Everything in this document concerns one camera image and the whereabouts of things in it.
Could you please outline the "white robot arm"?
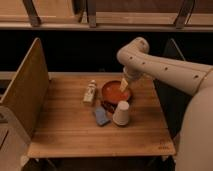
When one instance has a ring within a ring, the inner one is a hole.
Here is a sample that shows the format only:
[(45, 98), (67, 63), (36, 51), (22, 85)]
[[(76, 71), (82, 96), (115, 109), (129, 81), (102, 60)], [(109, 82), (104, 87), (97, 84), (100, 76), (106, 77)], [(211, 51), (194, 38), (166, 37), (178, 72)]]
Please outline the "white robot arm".
[(213, 171), (213, 65), (149, 55), (137, 37), (117, 52), (127, 86), (146, 73), (192, 96), (180, 131), (175, 171)]

